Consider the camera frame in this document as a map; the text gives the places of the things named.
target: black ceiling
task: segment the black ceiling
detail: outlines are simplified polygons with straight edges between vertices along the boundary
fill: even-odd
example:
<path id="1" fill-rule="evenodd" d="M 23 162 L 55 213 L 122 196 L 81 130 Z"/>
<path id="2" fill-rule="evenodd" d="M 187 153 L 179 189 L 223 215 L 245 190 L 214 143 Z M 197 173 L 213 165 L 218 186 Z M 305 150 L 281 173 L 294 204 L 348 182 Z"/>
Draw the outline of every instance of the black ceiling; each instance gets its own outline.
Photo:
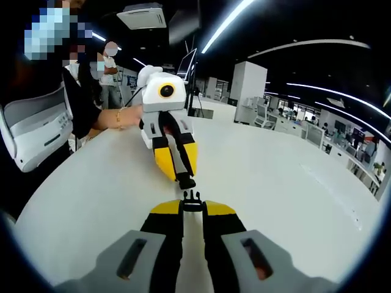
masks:
<path id="1" fill-rule="evenodd" d="M 116 56 L 118 64 L 138 71 L 140 65 L 133 61 L 136 57 L 153 65 L 172 63 L 177 66 L 186 54 L 185 45 L 182 43 L 171 48 L 168 29 L 131 31 L 116 17 L 124 6 L 142 2 L 87 0 L 83 11 L 96 33 L 110 37 L 123 48 Z M 158 2 L 163 5 L 167 23 L 178 8 L 195 3 Z M 202 27 L 196 33 L 196 47 L 202 49 L 205 46 L 239 2 L 200 0 Z M 197 77 L 213 76 L 231 81 L 235 64 L 246 60 L 268 69 L 270 92 L 299 96 L 307 104 L 315 101 L 329 104 L 328 97 L 342 98 L 333 93 L 286 86 L 286 83 L 315 85 L 356 96 L 391 113 L 391 102 L 383 108 L 387 86 L 391 84 L 386 11 L 376 1 L 364 5 L 342 0 L 255 0 L 206 54 L 199 54 Z M 302 45 L 248 59 L 257 51 L 293 43 L 293 40 L 318 39 L 354 39 L 371 49 L 341 44 Z M 343 99 L 345 111 L 370 121 L 382 131 L 386 128 L 388 119 L 367 106 Z"/>

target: white table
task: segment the white table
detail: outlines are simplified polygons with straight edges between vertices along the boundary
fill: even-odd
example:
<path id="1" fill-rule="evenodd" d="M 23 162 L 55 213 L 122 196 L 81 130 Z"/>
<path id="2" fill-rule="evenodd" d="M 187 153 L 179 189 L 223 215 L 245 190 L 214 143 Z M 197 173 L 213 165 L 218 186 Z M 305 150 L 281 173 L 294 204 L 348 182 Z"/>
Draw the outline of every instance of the white table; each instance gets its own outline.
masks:
<path id="1" fill-rule="evenodd" d="M 201 199 L 234 208 L 248 230 L 287 250 L 306 275 L 341 281 L 377 230 L 379 205 L 362 183 L 299 137 L 202 118 L 193 124 Z M 181 196 L 156 166 L 140 130 L 108 130 L 42 184 L 15 235 L 56 285 L 90 272 L 99 253 L 139 230 L 153 207 Z M 186 214 L 183 249 L 177 292 L 212 292 L 201 214 Z"/>

